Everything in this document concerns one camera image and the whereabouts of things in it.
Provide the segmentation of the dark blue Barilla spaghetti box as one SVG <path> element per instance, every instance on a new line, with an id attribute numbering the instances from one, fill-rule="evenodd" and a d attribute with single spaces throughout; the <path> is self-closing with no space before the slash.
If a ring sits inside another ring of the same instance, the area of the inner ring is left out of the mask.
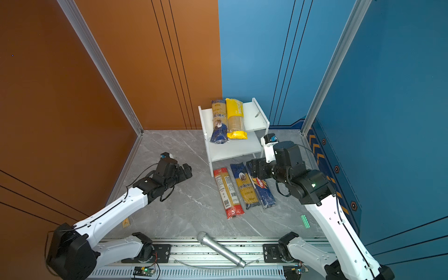
<path id="1" fill-rule="evenodd" d="M 256 178 L 253 174 L 253 166 L 251 162 L 246 163 L 248 175 L 251 177 L 255 193 L 264 209 L 271 208 L 276 205 L 276 200 L 265 180 Z"/>

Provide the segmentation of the yellow spaghetti package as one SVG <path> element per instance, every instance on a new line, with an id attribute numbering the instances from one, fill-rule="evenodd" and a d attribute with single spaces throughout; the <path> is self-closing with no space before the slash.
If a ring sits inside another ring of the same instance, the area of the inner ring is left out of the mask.
<path id="1" fill-rule="evenodd" d="M 243 103 L 237 99 L 226 99 L 227 137 L 230 140 L 246 140 Z"/>

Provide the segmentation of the yellow blue-top spaghetti bag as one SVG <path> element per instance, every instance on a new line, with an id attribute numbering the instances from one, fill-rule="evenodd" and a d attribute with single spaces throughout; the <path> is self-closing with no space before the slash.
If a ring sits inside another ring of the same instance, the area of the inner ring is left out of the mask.
<path id="1" fill-rule="evenodd" d="M 212 101 L 212 122 L 213 132 L 210 142 L 214 144 L 224 144 L 228 142 L 228 118 L 225 100 Z"/>

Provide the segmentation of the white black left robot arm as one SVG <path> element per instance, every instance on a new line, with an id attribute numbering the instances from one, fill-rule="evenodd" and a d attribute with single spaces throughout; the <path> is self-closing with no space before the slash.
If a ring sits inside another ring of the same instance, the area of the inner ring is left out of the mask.
<path id="1" fill-rule="evenodd" d="M 141 232 L 116 241 L 101 241 L 133 213 L 155 200 L 166 200 L 165 192 L 172 193 L 176 184 L 191 176 L 190 165 L 178 164 L 167 152 L 161 154 L 155 169 L 133 182 L 110 205 L 74 225 L 64 223 L 50 231 L 44 249 L 46 268 L 63 280 L 85 280 L 95 269 L 121 260 L 155 260 L 153 241 Z"/>

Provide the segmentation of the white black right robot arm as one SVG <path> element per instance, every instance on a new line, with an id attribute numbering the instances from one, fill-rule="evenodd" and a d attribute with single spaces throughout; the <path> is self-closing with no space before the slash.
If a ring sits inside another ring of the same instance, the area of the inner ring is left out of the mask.
<path id="1" fill-rule="evenodd" d="M 333 253 L 326 253 L 291 232 L 278 241 L 286 262 L 304 262 L 327 280 L 392 280 L 395 275 L 371 255 L 339 203 L 330 179 L 316 169 L 306 168 L 301 147 L 292 141 L 278 141 L 275 134 L 260 140 L 264 157 L 250 161 L 250 174 L 260 180 L 274 179 L 288 189 L 318 222 Z"/>

